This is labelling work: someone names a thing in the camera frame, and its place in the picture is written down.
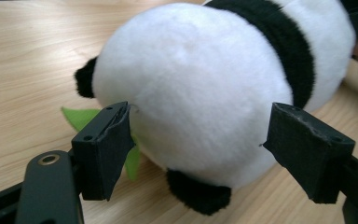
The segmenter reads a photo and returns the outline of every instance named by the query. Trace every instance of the white plush fur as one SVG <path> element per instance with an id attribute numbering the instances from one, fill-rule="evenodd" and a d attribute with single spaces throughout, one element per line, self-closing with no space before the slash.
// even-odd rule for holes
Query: white plush fur
<path id="1" fill-rule="evenodd" d="M 312 43 L 318 76 L 306 108 L 314 109 L 344 75 L 350 24 L 335 0 L 276 2 Z M 120 27 L 99 56 L 93 89 L 101 105 L 129 101 L 132 134 L 156 164 L 233 188 L 274 163 L 260 146 L 271 103 L 292 103 L 263 34 L 231 12 L 191 4 L 156 7 Z"/>

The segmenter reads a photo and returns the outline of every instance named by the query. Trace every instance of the black band of fur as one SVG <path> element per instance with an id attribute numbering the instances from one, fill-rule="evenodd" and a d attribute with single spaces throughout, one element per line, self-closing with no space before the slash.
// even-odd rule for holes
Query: black band of fur
<path id="1" fill-rule="evenodd" d="M 281 59 L 293 105 L 307 104 L 315 79 L 313 57 L 296 23 L 278 5 L 264 0 L 214 0 L 205 6 L 236 13 L 260 30 Z"/>

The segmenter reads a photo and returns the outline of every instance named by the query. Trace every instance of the panda ear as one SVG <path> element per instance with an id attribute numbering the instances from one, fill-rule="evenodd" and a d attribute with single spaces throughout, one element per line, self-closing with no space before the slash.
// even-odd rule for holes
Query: panda ear
<path id="1" fill-rule="evenodd" d="M 211 216 L 229 204 L 231 188 L 200 183 L 173 170 L 167 171 L 167 180 L 179 201 L 203 215 Z"/>
<path id="2" fill-rule="evenodd" d="M 94 73 L 97 58 L 98 57 L 90 59 L 86 65 L 75 72 L 77 92 L 83 97 L 95 97 L 94 92 L 92 91 L 92 75 Z"/>

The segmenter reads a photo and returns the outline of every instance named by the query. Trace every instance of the panda plush toy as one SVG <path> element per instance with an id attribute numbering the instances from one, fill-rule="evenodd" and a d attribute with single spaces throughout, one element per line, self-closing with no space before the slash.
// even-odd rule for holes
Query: panda plush toy
<path id="1" fill-rule="evenodd" d="M 147 10 L 76 72 L 102 106 L 127 101 L 138 147 L 171 192 L 211 215 L 274 163 L 273 102 L 307 111 L 344 77 L 354 32 L 338 0 L 213 0 Z"/>

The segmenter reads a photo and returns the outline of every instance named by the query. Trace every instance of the wood grain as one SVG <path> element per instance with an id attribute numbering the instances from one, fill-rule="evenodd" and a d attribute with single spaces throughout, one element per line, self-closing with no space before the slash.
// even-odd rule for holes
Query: wood grain
<path id="1" fill-rule="evenodd" d="M 0 190 L 23 179 L 27 162 L 69 150 L 75 131 L 61 106 L 99 107 L 76 94 L 72 77 L 98 54 L 120 24 L 170 0 L 0 2 Z M 352 65 L 351 76 L 358 76 Z M 357 141 L 358 91 L 350 81 L 314 113 Z M 318 205 L 281 166 L 234 192 L 212 217 L 185 208 L 169 193 L 164 173 L 143 158 L 139 179 L 122 176 L 110 202 L 83 202 L 86 223 L 343 223 L 337 204 Z"/>

